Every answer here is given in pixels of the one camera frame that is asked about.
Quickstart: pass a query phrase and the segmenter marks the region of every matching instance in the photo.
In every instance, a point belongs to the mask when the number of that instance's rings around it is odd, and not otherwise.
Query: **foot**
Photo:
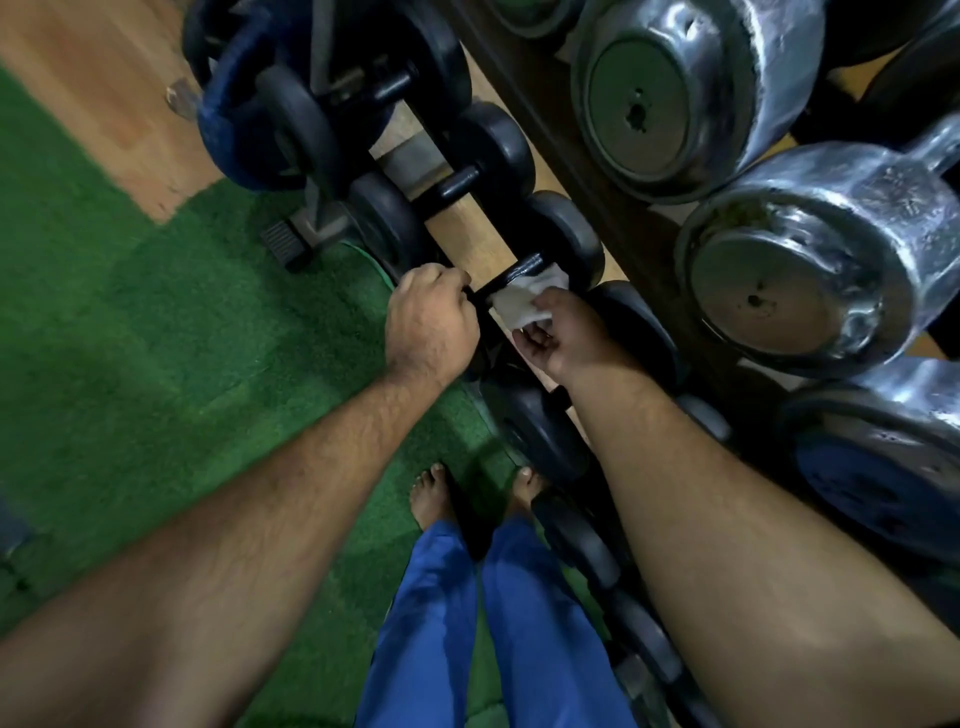
[[[521,468],[514,478],[514,489],[510,500],[507,501],[507,511],[503,514],[503,520],[506,521],[511,516],[517,515],[533,518],[530,504],[546,487],[546,481],[534,473],[532,468]]]
[[[446,489],[446,468],[441,463],[434,463],[414,481],[410,491],[410,512],[422,531],[437,521],[457,522]]]

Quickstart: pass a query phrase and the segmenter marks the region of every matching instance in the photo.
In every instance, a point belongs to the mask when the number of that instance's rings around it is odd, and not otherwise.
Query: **blue pants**
[[[636,726],[600,638],[526,518],[494,532],[483,587],[513,728]],[[467,545],[438,522],[414,546],[380,629],[357,728],[463,726],[476,623]]]

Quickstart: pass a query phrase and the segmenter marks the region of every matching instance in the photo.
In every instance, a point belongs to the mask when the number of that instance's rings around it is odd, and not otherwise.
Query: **forearm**
[[[870,553],[639,371],[595,367],[568,389],[652,597],[733,724],[919,727],[960,713],[960,643]]]
[[[379,379],[24,622],[0,644],[0,725],[221,724],[439,394]]]

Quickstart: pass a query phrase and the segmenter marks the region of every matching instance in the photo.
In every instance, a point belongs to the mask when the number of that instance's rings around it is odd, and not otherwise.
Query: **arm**
[[[0,643],[0,725],[222,725],[293,638],[373,486],[479,338],[468,277],[390,302],[384,375]]]
[[[553,289],[515,332],[566,386],[670,634],[731,725],[960,716],[960,641],[873,555],[737,460]]]

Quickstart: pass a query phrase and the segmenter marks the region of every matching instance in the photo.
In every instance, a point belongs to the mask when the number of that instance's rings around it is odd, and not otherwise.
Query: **green turf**
[[[348,247],[300,276],[256,231],[296,196],[221,182],[157,227],[0,72],[0,495],[40,532],[0,571],[0,631],[362,388],[389,290]],[[448,392],[378,485],[245,721],[348,726],[442,458],[491,506],[512,463]],[[55,691],[57,686],[50,686]],[[469,711],[502,723],[489,635]]]

